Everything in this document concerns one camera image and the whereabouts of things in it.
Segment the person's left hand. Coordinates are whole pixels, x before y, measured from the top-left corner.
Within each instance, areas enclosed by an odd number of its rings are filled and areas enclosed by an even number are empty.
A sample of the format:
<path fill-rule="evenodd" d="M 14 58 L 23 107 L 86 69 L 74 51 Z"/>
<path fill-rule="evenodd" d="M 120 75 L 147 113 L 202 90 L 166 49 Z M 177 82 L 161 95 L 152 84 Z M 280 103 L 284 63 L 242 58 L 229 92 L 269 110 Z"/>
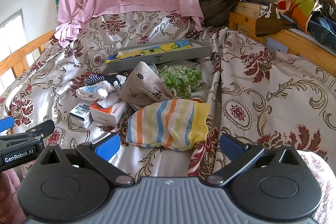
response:
<path fill-rule="evenodd" d="M 2 172 L 1 176 L 1 223 L 22 224 L 26 216 L 18 202 L 17 191 L 21 182 L 13 169 Z"/>

